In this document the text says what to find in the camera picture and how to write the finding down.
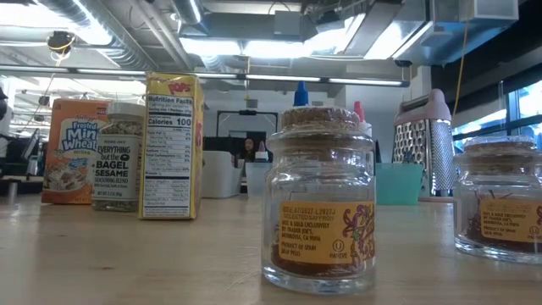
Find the cereal box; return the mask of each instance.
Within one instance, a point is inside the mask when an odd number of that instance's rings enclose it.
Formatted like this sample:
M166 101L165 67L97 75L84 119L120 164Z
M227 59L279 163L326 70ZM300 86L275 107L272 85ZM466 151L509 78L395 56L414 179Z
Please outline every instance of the cereal box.
M44 203L91 204L91 163L108 102L57 99L53 104L45 175Z
M203 91L193 75L147 75L139 217L194 219L202 179Z

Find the window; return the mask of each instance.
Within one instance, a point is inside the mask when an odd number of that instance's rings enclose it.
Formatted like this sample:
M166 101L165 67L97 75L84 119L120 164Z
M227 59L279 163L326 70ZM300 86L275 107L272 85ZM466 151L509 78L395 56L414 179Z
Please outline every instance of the window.
M518 90L519 118L542 114L542 80Z
M529 136L542 150L542 80L507 94L506 106L453 129L456 153L462 153L465 143L474 136Z
M498 124L505 124L506 122L506 109L499 110L492 114L484 116L482 119L477 119L465 125L461 125L451 132L452 135L466 134L469 132L481 130L486 127L495 126Z

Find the wooden table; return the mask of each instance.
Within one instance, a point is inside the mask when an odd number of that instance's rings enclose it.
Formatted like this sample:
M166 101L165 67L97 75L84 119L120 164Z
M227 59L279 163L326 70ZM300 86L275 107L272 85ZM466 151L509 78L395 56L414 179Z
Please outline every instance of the wooden table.
M453 208L378 207L377 284L318 297L260 274L261 203L205 200L195 221L0 204L1 304L542 304L542 267L456 252Z

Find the pink bottle cap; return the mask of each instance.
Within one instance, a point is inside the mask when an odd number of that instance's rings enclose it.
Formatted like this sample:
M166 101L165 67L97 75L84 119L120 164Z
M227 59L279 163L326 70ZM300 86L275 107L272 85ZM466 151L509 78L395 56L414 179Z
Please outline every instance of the pink bottle cap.
M362 102L354 102L354 112L359 116L360 121L365 121L365 113L363 112Z
M265 141L260 142L260 147L258 148L259 153L265 153Z

